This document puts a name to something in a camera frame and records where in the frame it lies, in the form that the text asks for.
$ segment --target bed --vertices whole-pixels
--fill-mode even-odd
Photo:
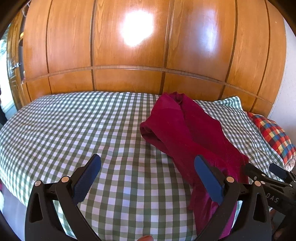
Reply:
[[[27,205],[33,183],[57,182],[97,153],[102,168],[79,204],[102,240],[193,240],[194,217],[187,209],[191,188],[172,159],[141,136],[139,125],[158,95],[79,92],[43,96],[22,108],[0,130],[0,179]],[[221,122],[230,142],[250,162],[269,172],[283,160],[242,110],[240,99],[196,101]],[[74,236],[61,208],[60,221]]]

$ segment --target multicolored pillowcase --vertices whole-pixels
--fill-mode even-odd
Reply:
[[[291,159],[295,159],[296,147],[291,143],[285,131],[275,121],[250,112],[248,112],[248,116],[258,127],[268,144],[280,155],[284,164],[287,164]]]

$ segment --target green and white gingham fabric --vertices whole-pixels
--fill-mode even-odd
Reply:
[[[155,240],[193,240],[195,222],[187,209],[190,186],[172,159],[139,131],[158,97],[80,92],[33,101],[0,131],[0,179],[27,205],[36,180],[57,182],[97,153],[102,168],[79,208],[102,240],[134,241],[146,234]],[[268,171],[270,163],[284,167],[243,112],[238,97],[197,103],[270,177],[275,177]],[[66,233],[73,236],[58,205],[57,210]]]

